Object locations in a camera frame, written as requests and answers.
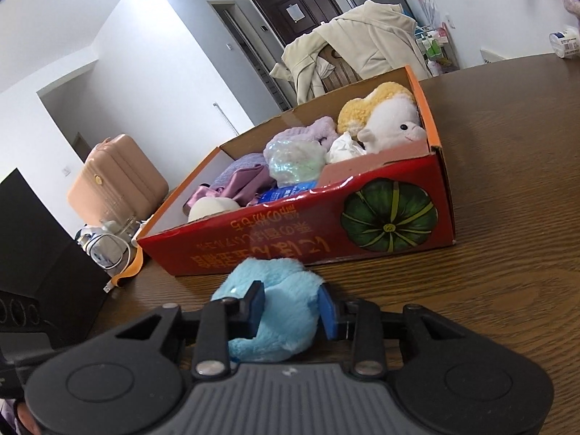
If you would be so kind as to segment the light blue plush toy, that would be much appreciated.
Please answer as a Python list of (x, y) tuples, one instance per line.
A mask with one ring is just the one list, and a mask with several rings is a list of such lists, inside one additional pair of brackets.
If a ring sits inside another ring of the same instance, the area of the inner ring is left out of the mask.
[(231, 359), (236, 363), (280, 363), (309, 349), (318, 328), (318, 292), (323, 278), (297, 259), (248, 258), (211, 298), (243, 298), (254, 281), (264, 284), (264, 313), (253, 339), (229, 342)]

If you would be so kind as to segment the white round sponge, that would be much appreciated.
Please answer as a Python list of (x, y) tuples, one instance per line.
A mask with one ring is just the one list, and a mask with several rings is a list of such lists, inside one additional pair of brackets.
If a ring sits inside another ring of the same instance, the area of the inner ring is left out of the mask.
[(205, 198), (198, 199), (191, 207), (188, 222), (196, 222), (208, 217), (228, 213), (240, 209), (236, 201), (231, 198)]

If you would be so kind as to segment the purple satin scrunchie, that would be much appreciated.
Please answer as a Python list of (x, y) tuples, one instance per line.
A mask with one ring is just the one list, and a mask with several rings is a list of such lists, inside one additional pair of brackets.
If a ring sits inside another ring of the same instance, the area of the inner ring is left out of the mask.
[(274, 186), (275, 179), (270, 177), (268, 166), (258, 164), (237, 169), (225, 182), (200, 185), (184, 206), (190, 209), (201, 198), (229, 198), (244, 207)]

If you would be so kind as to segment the blue wipes packet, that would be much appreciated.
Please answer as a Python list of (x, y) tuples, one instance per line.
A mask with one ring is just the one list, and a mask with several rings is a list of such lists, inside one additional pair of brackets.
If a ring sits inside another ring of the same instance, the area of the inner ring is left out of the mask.
[(303, 191), (309, 191), (314, 187), (316, 187), (316, 181), (302, 182), (286, 187), (275, 187), (272, 190), (261, 194), (258, 198), (258, 204), (268, 203), (279, 199), (293, 198), (293, 196), (302, 194)]

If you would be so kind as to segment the pink sponge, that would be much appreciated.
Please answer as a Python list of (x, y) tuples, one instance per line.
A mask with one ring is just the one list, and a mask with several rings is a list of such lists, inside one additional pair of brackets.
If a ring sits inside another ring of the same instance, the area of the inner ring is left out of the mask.
[(416, 140), (379, 153), (368, 153), (349, 160), (327, 164), (323, 168), (316, 185), (318, 187), (329, 186), (350, 177), (377, 170), (391, 163), (423, 157), (429, 153), (428, 142), (426, 140)]

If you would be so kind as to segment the lavender woven cloth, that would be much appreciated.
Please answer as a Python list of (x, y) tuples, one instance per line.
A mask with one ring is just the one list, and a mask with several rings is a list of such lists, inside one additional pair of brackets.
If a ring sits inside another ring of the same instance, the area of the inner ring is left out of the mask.
[(267, 165), (264, 154), (249, 153), (235, 160), (229, 165), (211, 184), (214, 190), (223, 189), (229, 183), (233, 175), (241, 169)]

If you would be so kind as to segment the iridescent plastic bag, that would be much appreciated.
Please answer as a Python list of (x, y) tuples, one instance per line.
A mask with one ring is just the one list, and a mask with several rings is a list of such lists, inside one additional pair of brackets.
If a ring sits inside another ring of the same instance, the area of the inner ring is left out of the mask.
[(264, 157), (278, 187), (316, 181), (326, 166), (326, 150), (310, 140), (275, 140), (265, 147)]

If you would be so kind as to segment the white tissue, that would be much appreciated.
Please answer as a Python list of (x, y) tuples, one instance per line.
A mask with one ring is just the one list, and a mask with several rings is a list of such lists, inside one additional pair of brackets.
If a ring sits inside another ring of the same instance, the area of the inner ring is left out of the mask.
[(329, 147), (329, 150), (326, 152), (326, 163), (339, 163), (358, 158), (365, 154), (366, 151), (363, 147), (349, 133), (344, 133), (337, 137), (331, 147)]

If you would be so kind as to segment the lilac fluffy headband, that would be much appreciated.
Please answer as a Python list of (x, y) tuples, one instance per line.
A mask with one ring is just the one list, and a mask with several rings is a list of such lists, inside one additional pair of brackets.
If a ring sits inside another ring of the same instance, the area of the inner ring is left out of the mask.
[(329, 116), (323, 116), (309, 126), (293, 127), (276, 134), (266, 145), (266, 148), (273, 147), (277, 142), (284, 140), (302, 140), (318, 142), (326, 151), (339, 137), (336, 132), (336, 123)]

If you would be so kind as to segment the yellow white plush toy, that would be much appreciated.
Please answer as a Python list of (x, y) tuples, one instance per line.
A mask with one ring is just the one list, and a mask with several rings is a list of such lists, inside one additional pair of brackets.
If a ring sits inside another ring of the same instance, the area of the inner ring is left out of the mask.
[(413, 93), (395, 82), (381, 83), (367, 96), (346, 102), (337, 133), (349, 134), (367, 153), (427, 139)]

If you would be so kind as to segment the black paper bag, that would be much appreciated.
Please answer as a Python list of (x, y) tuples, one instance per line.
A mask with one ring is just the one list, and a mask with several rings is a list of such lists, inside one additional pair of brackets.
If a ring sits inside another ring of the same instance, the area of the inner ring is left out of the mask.
[(1, 330), (84, 341), (109, 276), (70, 237), (19, 170), (1, 182)]

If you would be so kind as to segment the orange fabric band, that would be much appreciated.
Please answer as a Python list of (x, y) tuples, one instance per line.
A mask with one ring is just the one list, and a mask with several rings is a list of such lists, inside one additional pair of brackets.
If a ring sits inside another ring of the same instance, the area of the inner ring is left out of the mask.
[(115, 275), (110, 283), (114, 288), (120, 288), (135, 278), (141, 272), (145, 263), (145, 255), (142, 248), (138, 245), (133, 261), (119, 274)]

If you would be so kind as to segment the pink suitcase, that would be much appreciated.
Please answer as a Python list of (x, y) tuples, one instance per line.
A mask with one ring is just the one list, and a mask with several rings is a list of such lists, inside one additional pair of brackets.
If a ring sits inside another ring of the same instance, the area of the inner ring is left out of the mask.
[(168, 194), (168, 183), (127, 134), (97, 144), (67, 193), (90, 226), (146, 220)]

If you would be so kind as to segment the beige coat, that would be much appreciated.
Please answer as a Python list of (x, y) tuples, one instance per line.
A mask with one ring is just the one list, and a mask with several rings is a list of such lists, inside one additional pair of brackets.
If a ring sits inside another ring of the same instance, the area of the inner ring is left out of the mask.
[(417, 22), (399, 4), (368, 0), (286, 45), (270, 74), (292, 83), (300, 104), (321, 96), (326, 93), (322, 77), (329, 74), (330, 65), (319, 52), (330, 45), (361, 80), (405, 66), (412, 68), (418, 80), (425, 80), (431, 73), (416, 29)]

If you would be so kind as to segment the dark brown door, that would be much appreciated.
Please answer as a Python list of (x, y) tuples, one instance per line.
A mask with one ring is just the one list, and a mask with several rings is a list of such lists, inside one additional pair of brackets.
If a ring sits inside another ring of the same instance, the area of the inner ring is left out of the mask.
[(336, 0), (252, 0), (283, 46), (342, 11)]

